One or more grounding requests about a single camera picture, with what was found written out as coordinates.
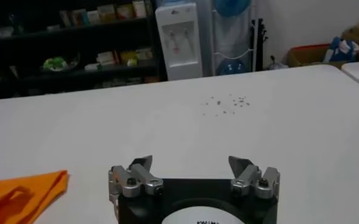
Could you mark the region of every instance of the orange cloth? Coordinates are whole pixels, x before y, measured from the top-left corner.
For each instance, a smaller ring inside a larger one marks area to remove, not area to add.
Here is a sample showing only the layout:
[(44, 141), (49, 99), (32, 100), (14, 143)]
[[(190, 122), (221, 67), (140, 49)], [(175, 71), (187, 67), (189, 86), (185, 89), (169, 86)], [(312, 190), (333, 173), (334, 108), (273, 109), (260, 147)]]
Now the orange cloth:
[(33, 223), (67, 188), (66, 170), (0, 181), (0, 223)]

